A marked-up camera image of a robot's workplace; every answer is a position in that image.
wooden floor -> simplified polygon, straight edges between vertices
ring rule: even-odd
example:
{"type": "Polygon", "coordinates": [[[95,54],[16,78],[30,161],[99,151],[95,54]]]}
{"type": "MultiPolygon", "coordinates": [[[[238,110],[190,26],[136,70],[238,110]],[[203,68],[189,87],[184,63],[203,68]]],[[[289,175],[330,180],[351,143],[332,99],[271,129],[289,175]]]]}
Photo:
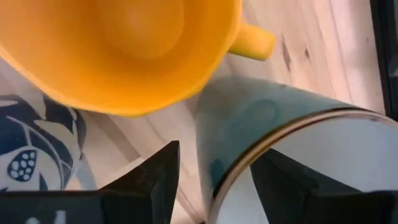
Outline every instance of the wooden floor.
{"type": "MultiPolygon", "coordinates": [[[[227,55],[214,78],[265,78],[384,112],[368,1],[244,0],[243,8],[246,21],[273,31],[277,46],[266,62],[227,55]]],[[[0,69],[0,94],[33,88],[4,62],[0,69]]],[[[84,111],[84,151],[97,184],[118,178],[178,139],[182,161],[172,223],[200,223],[204,212],[195,146],[197,98],[139,118],[84,111]]],[[[69,188],[79,186],[73,182],[69,188]]]]}

gold rim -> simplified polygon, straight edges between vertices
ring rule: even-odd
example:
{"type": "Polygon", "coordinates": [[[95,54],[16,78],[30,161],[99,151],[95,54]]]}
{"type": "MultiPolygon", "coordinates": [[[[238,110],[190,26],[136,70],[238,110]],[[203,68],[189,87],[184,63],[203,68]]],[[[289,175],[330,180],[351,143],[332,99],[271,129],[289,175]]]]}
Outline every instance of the gold rim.
{"type": "Polygon", "coordinates": [[[309,125],[313,125],[315,123],[326,121],[330,119],[338,119],[338,118],[356,118],[356,119],[368,119],[371,121],[377,121],[389,126],[393,126],[398,128],[398,123],[393,119],[390,119],[384,115],[378,114],[373,111],[368,111],[361,108],[339,108],[329,111],[321,111],[319,113],[310,114],[303,118],[299,118],[293,120],[287,124],[282,125],[281,127],[273,130],[272,132],[264,135],[260,140],[255,142],[252,146],[248,147],[246,152],[238,158],[238,160],[231,165],[227,171],[223,182],[220,183],[220,189],[216,194],[216,197],[212,204],[210,205],[210,215],[208,217],[209,223],[216,223],[216,218],[218,217],[218,212],[220,210],[220,206],[225,198],[226,193],[229,188],[232,186],[234,181],[238,178],[238,176],[243,172],[245,168],[247,168],[250,164],[252,164],[259,156],[265,153],[271,146],[285,138],[286,136],[305,128],[309,125]]]}

mug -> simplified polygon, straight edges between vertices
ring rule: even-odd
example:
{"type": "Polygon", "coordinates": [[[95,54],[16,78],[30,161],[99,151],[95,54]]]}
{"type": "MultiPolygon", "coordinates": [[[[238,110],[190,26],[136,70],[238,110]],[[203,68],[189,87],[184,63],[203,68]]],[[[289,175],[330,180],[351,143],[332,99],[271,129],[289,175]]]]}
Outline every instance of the mug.
{"type": "Polygon", "coordinates": [[[227,51],[264,60],[275,42],[241,22],[242,0],[1,3],[0,56],[51,98],[101,113],[188,98],[227,51]]]}
{"type": "Polygon", "coordinates": [[[36,92],[0,96],[0,192],[63,190],[75,173],[95,188],[81,114],[36,92]]]}
{"type": "Polygon", "coordinates": [[[317,178],[329,195],[398,189],[398,124],[381,114],[226,77],[205,87],[195,119],[208,223],[302,223],[300,185],[317,178]]]}

